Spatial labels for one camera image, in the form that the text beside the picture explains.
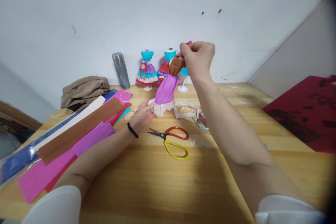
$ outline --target white sleeve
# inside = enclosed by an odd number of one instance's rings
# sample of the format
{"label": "white sleeve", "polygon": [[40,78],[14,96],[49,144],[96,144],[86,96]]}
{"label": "white sleeve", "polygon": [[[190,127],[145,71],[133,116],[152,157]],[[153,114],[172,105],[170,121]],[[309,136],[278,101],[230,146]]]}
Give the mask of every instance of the white sleeve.
{"label": "white sleeve", "polygon": [[33,206],[21,224],[77,224],[81,202],[81,192],[77,187],[56,188]]}
{"label": "white sleeve", "polygon": [[283,195],[263,198],[255,214],[257,224],[322,223],[325,215],[311,205]]}

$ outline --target scissors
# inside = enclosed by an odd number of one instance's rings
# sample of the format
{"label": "scissors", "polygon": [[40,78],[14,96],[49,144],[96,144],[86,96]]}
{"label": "scissors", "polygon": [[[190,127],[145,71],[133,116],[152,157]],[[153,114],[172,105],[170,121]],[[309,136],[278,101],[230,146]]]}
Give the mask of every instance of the scissors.
{"label": "scissors", "polygon": [[[172,136],[172,137],[180,138],[180,139],[183,139],[183,140],[188,140],[188,139],[189,139],[189,133],[188,133],[185,129],[183,129],[183,128],[181,128],[181,127],[171,127],[171,128],[169,128],[169,129],[167,129],[167,130],[165,131],[165,133],[160,133],[160,132],[158,132],[158,131],[156,131],[156,130],[154,130],[154,129],[152,129],[152,128],[149,128],[149,129],[150,129],[151,131],[153,131],[153,132],[148,132],[149,134],[156,135],[156,136],[161,137],[161,138],[163,139],[163,144],[164,144],[164,146],[166,147],[166,150],[168,151],[169,155],[171,155],[173,158],[178,159],[178,160],[186,160],[186,159],[189,157],[189,152],[188,152],[188,150],[187,150],[186,148],[184,148],[182,145],[179,145],[179,144],[174,143],[174,142],[169,142],[168,140],[166,140],[167,136]],[[185,134],[187,134],[186,137],[181,137],[181,136],[178,136],[178,135],[169,133],[169,132],[170,132],[171,130],[173,130],[173,129],[179,129],[179,130],[182,130]],[[169,149],[169,147],[168,147],[168,144],[170,144],[170,145],[174,145],[174,146],[176,146],[176,147],[179,147],[179,148],[185,150],[185,155],[182,156],[182,157],[180,157],[180,156],[175,156],[175,155],[170,151],[170,149]]]}

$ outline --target red folder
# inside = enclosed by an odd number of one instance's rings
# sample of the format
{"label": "red folder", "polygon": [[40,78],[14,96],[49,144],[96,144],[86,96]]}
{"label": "red folder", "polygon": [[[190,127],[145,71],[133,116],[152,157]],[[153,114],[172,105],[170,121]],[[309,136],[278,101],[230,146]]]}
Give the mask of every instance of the red folder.
{"label": "red folder", "polygon": [[263,110],[313,150],[336,153],[335,82],[308,76]]}

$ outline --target white ruffle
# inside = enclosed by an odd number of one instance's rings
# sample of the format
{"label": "white ruffle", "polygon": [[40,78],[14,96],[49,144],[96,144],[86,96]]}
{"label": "white ruffle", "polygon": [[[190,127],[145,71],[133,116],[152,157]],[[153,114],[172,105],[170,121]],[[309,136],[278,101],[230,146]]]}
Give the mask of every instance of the white ruffle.
{"label": "white ruffle", "polygon": [[153,83],[155,81],[158,81],[158,77],[157,76],[154,76],[154,77],[151,77],[151,78],[142,78],[140,76],[137,77],[137,79],[143,83]]}
{"label": "white ruffle", "polygon": [[[152,100],[150,100],[148,102],[148,105],[153,103],[155,100],[155,98],[153,98]],[[156,104],[155,103],[155,106],[154,108],[152,109],[152,112],[154,113],[154,115],[157,115],[157,116],[160,116],[160,117],[163,117],[163,113],[167,110],[171,110],[175,107],[175,102],[174,100],[172,100],[171,102],[169,103],[165,103],[165,104]]]}

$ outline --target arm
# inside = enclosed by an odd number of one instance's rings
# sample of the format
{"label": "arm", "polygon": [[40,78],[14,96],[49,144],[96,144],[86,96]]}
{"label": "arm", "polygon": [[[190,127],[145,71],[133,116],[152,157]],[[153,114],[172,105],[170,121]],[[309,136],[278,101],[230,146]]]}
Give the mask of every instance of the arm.
{"label": "arm", "polygon": [[[148,101],[147,98],[142,102],[138,112],[130,121],[130,125],[137,135],[140,135],[149,126],[155,116],[151,112],[155,104],[146,106]],[[70,165],[53,190],[61,186],[73,185],[80,190],[83,199],[93,179],[134,140],[135,136],[125,126],[122,130],[100,141]]]}
{"label": "arm", "polygon": [[182,43],[180,47],[209,130],[253,216],[260,201],[268,195],[285,195],[307,202],[247,121],[213,82],[210,65],[215,45],[195,42],[189,46]]}

